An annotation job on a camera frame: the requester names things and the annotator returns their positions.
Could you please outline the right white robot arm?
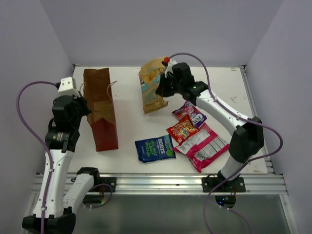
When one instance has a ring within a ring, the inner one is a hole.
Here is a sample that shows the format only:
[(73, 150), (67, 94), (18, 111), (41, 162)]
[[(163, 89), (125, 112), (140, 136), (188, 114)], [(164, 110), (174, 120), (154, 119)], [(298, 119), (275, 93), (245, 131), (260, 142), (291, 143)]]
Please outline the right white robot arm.
[(231, 135), (230, 156), (217, 175), (218, 188), (229, 191), (241, 167), (264, 146), (262, 121), (258, 117), (248, 118), (219, 99), (208, 82), (195, 81), (188, 64), (169, 58), (162, 64), (165, 72), (160, 76), (156, 94), (163, 98), (180, 94), (184, 100), (210, 114)]

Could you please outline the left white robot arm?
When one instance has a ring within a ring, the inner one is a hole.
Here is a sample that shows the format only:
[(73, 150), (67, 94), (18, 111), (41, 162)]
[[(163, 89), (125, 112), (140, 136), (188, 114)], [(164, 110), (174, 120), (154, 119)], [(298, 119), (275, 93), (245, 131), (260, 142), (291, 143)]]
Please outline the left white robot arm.
[(32, 215), (22, 221), (22, 227), (31, 234), (71, 234), (86, 194), (101, 187), (98, 169), (82, 167), (69, 191), (65, 191), (80, 122), (91, 113), (87, 101), (83, 97), (60, 96), (53, 101), (52, 112), (54, 117), (44, 140), (46, 160), (40, 194)]

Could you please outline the tan kettle chips bag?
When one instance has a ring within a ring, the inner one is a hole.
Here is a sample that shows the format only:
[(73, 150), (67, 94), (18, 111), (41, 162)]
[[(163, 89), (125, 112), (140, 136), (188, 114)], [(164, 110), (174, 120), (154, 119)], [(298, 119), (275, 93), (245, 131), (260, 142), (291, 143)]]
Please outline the tan kettle chips bag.
[(167, 107), (168, 102), (156, 94), (159, 86), (160, 76), (165, 72), (162, 64), (165, 57), (158, 57), (144, 64), (139, 73), (142, 92), (143, 111), (145, 114)]

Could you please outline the blue Burts crisps bag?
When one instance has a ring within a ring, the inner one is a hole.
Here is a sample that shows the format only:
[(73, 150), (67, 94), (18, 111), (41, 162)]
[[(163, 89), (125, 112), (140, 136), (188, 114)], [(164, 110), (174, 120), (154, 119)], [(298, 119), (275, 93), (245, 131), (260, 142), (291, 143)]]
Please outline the blue Burts crisps bag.
[(150, 163), (166, 159), (176, 159), (170, 135), (135, 141), (138, 160)]

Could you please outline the red paper bag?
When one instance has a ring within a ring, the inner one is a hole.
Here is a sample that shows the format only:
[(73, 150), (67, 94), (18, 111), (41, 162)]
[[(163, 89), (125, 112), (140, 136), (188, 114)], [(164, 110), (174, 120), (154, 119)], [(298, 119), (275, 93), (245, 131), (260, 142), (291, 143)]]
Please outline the red paper bag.
[(109, 68), (85, 69), (83, 97), (91, 113), (87, 121), (92, 129), (97, 152), (118, 149), (117, 123), (112, 94), (114, 84)]

